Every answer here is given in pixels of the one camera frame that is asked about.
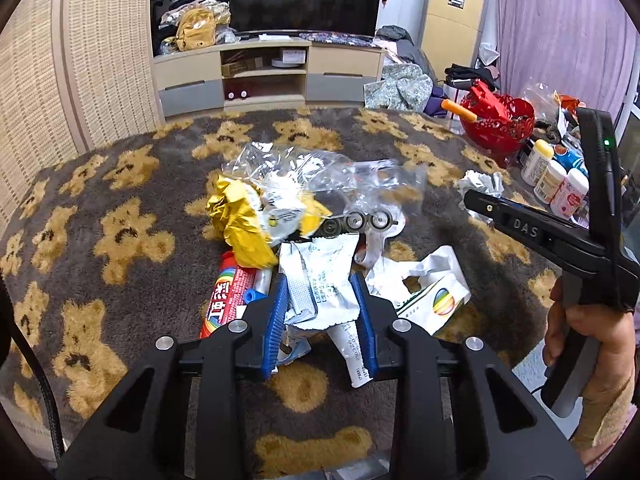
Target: red candy tube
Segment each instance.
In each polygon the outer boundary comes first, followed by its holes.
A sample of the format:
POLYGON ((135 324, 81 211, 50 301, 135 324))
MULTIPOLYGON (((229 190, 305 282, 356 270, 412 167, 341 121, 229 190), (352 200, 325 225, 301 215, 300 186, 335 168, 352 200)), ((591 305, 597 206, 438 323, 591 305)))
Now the red candy tube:
POLYGON ((236 318, 236 308, 243 304, 244 292, 254 286, 255 271, 256 269, 240 267, 233 251, 222 255, 220 275, 213 286, 200 338, 208 337, 215 329, 236 318))

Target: red basket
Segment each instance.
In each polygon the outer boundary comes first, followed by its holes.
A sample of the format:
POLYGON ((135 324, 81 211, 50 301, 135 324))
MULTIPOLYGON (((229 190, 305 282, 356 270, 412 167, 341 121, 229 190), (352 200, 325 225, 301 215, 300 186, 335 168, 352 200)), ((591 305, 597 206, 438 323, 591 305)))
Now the red basket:
MULTIPOLYGON (((508 95, 495 96, 511 113, 513 118, 505 123, 497 120, 481 119, 469 123, 460 119, 466 134, 479 146, 489 150, 496 162, 501 166, 509 155, 518 152, 529 136, 533 133, 535 112, 533 106, 524 99, 513 98, 508 95)), ((478 102, 472 94, 466 95, 460 105, 476 112, 478 102)))

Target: pill bottle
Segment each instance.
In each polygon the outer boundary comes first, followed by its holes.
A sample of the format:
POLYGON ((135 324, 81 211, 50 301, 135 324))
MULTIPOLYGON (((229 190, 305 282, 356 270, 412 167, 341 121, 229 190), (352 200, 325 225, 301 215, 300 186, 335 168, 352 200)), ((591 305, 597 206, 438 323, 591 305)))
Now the pill bottle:
POLYGON ((588 192, 589 179, 580 170, 571 168, 551 201, 551 211, 554 215, 568 220, 588 192))
POLYGON ((546 166, 546 170, 538 180, 533 193, 545 204, 551 203, 562 181, 566 178, 566 170, 556 160, 551 160, 546 166))
POLYGON ((552 158, 554 158, 554 149, 546 140, 538 139, 522 168, 520 173, 522 179, 530 186, 535 186, 552 158))

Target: wooden drawer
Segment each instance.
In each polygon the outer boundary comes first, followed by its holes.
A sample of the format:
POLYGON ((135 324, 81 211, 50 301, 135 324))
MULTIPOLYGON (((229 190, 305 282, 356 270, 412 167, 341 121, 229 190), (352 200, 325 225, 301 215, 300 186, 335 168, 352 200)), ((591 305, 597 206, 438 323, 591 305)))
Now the wooden drawer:
POLYGON ((179 52, 154 60, 156 88, 221 79, 219 52, 179 52))
POLYGON ((225 103, 222 80, 199 81, 158 92, 165 117, 210 108, 222 108, 225 103))
POLYGON ((364 90, 362 86, 375 81, 376 78, 372 76, 308 74, 306 76, 305 99, 307 101, 363 103, 364 90))
POLYGON ((310 74, 361 75, 378 77, 380 52, 327 46, 309 48, 310 74))

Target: curtain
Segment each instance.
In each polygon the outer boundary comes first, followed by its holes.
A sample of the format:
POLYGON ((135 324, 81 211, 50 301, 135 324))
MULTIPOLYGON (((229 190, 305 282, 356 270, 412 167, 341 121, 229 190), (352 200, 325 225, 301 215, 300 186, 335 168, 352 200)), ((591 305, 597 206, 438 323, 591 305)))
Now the curtain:
POLYGON ((531 80, 580 98, 615 120, 638 32, 619 0, 498 0, 502 91, 531 80))

